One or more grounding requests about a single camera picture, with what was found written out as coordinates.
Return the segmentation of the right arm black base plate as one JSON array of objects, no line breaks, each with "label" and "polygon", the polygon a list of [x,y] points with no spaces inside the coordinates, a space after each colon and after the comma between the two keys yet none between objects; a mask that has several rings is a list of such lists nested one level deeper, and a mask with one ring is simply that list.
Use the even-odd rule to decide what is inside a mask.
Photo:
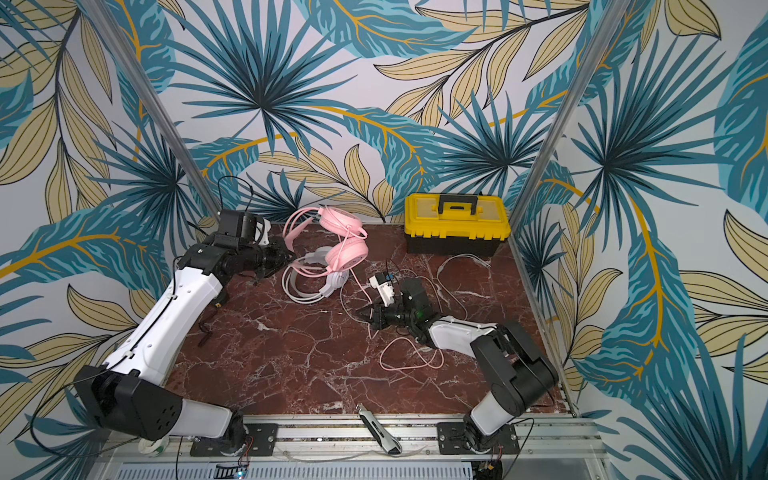
[{"label": "right arm black base plate", "polygon": [[478,427],[468,421],[440,422],[437,428],[437,441],[442,455],[514,454],[520,451],[520,444],[515,428],[505,424],[494,434],[483,434]]}]

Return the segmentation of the pink headphones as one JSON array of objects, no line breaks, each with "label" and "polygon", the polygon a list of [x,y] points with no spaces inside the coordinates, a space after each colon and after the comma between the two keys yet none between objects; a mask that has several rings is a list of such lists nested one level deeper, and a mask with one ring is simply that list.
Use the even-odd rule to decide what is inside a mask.
[{"label": "pink headphones", "polygon": [[366,239],[367,231],[362,221],[355,215],[332,206],[305,207],[294,212],[286,221],[282,235],[286,247],[294,251],[293,243],[296,238],[310,225],[314,219],[326,231],[334,233],[339,243],[325,255],[326,267],[320,271],[310,267],[301,260],[296,260],[291,267],[300,275],[307,278],[327,277],[333,273],[341,273],[353,269],[368,256]]}]

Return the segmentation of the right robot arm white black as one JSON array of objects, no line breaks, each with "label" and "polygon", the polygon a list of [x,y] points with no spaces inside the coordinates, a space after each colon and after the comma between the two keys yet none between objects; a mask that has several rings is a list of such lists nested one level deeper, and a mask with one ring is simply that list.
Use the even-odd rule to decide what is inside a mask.
[{"label": "right robot arm white black", "polygon": [[380,273],[368,284],[379,298],[357,316],[373,330],[403,328],[408,341],[436,354],[452,351],[476,361],[489,392],[465,416],[468,439],[490,439],[557,386],[555,367],[518,322],[475,323],[443,315],[418,278],[394,282]]}]

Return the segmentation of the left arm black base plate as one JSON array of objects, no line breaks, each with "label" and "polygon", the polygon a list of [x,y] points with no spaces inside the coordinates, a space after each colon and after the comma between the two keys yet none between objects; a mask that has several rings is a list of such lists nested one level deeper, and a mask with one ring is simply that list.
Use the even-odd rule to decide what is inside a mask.
[{"label": "left arm black base plate", "polygon": [[277,423],[246,423],[224,437],[193,441],[191,457],[270,457],[273,455]]}]

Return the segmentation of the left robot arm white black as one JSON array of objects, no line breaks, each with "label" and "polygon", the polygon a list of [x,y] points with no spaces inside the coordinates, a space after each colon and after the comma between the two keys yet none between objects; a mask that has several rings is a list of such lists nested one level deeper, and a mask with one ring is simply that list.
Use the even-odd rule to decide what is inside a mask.
[{"label": "left robot arm white black", "polygon": [[164,384],[185,337],[204,310],[222,300],[233,277],[253,272],[268,278],[295,258],[277,237],[265,246],[207,239],[190,247],[138,327],[100,366],[85,366],[76,375],[75,390],[89,418],[100,428],[146,440],[190,436],[238,450],[247,436],[242,413],[186,399]]}]

